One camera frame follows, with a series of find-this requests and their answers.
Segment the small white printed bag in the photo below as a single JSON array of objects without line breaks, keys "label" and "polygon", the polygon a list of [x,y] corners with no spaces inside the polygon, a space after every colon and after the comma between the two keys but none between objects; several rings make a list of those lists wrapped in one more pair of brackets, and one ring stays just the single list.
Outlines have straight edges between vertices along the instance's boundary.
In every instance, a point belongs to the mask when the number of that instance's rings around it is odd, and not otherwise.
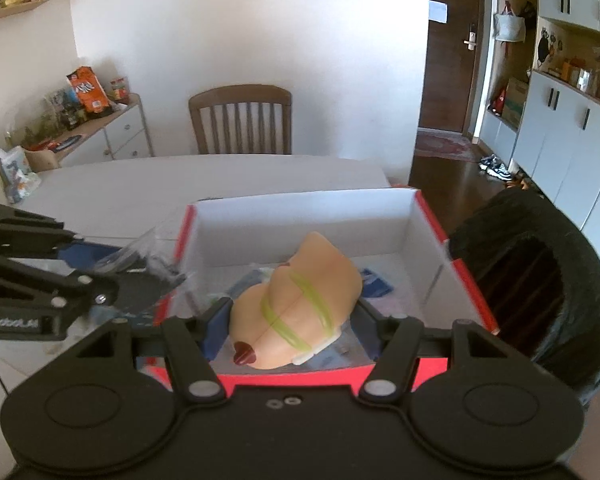
[{"label": "small white printed bag", "polygon": [[31,169],[21,146],[5,152],[1,165],[7,181],[6,196],[12,204],[25,200],[42,183],[41,178]]}]

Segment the blue wet wipes pack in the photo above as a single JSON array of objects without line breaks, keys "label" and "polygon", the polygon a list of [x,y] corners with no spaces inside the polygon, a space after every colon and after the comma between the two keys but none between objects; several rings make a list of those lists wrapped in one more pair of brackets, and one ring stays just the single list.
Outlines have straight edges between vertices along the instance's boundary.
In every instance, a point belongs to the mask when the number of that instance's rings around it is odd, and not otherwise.
[{"label": "blue wet wipes pack", "polygon": [[393,293],[393,286],[369,268],[360,270],[363,288],[361,296],[365,299],[379,299]]}]

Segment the red lidded jar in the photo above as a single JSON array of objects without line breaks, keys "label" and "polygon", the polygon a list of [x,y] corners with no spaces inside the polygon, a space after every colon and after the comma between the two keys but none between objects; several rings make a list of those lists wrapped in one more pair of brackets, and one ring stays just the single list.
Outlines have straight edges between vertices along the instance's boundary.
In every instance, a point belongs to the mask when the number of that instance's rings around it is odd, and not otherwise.
[{"label": "red lidded jar", "polygon": [[117,77],[110,80],[110,96],[114,102],[129,103],[129,87],[124,77]]}]

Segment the white sideboard cabinet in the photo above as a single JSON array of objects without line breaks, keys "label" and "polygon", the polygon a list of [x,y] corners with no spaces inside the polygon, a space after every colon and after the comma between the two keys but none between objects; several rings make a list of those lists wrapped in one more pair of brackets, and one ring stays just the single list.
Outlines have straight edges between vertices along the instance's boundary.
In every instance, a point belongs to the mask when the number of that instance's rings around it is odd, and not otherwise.
[{"label": "white sideboard cabinet", "polygon": [[78,136],[79,140],[59,152],[49,148],[24,151],[31,168],[42,172],[155,155],[146,127],[142,100],[137,93],[130,95],[129,104],[121,110],[90,120],[64,133],[57,141],[62,143],[72,136]]}]

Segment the white grey wall cabinet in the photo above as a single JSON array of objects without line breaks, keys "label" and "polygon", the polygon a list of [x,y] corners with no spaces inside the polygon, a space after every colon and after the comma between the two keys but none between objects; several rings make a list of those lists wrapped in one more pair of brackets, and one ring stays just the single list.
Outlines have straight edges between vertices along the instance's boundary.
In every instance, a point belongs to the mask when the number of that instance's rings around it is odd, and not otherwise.
[{"label": "white grey wall cabinet", "polygon": [[[500,13],[506,0],[494,0]],[[522,173],[600,256],[600,0],[508,0],[526,40],[494,40],[481,142]]]}]

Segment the orange snack bag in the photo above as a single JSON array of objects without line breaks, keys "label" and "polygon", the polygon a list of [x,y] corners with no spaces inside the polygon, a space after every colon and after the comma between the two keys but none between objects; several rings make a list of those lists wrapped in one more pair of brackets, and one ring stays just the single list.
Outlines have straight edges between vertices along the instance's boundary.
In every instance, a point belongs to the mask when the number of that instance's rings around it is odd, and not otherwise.
[{"label": "orange snack bag", "polygon": [[90,66],[80,66],[67,79],[88,118],[101,118],[114,112],[104,88]]}]

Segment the white hanging tote bag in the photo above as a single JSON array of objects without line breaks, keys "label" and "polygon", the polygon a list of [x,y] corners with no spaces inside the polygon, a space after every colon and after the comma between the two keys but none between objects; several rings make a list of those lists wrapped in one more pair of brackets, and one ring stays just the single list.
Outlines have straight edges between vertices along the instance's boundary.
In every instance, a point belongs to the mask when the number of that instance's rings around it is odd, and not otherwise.
[{"label": "white hanging tote bag", "polygon": [[508,0],[505,1],[501,12],[494,14],[493,26],[495,41],[518,44],[526,40],[526,22],[514,13]]}]

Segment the red white cardboard box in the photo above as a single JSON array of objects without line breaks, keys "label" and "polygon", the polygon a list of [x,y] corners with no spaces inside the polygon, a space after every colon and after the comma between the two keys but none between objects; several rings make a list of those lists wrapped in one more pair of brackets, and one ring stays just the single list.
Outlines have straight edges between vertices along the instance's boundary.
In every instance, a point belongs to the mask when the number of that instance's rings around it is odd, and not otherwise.
[{"label": "red white cardboard box", "polygon": [[227,388],[348,385],[373,366],[378,324],[418,318],[498,323],[420,192],[323,191],[202,200],[174,214],[184,283],[155,318],[203,318],[208,359]]}]

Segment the brown wooden chair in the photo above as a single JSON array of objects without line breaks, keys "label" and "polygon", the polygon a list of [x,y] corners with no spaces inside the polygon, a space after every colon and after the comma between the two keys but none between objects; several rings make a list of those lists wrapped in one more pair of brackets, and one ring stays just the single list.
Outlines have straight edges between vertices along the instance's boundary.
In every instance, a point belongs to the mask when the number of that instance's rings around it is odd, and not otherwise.
[{"label": "brown wooden chair", "polygon": [[292,94],[272,84],[233,84],[192,96],[188,111],[197,151],[292,153]]}]

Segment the brown wooden door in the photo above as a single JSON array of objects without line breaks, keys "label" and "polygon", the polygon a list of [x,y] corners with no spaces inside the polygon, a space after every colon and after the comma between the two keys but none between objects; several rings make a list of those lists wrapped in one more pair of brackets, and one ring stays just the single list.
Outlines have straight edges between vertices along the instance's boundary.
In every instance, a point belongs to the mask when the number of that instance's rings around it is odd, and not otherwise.
[{"label": "brown wooden door", "polygon": [[462,133],[475,94],[483,0],[430,0],[419,128]]}]

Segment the dark snack bag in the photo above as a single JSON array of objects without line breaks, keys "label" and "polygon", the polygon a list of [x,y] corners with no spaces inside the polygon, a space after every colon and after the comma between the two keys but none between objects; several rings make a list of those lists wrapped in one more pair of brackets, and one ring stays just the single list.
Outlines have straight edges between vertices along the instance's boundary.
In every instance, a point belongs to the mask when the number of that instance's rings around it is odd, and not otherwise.
[{"label": "dark snack bag", "polygon": [[170,242],[155,229],[97,260],[93,273],[99,279],[96,306],[132,314],[153,309],[186,281]]}]

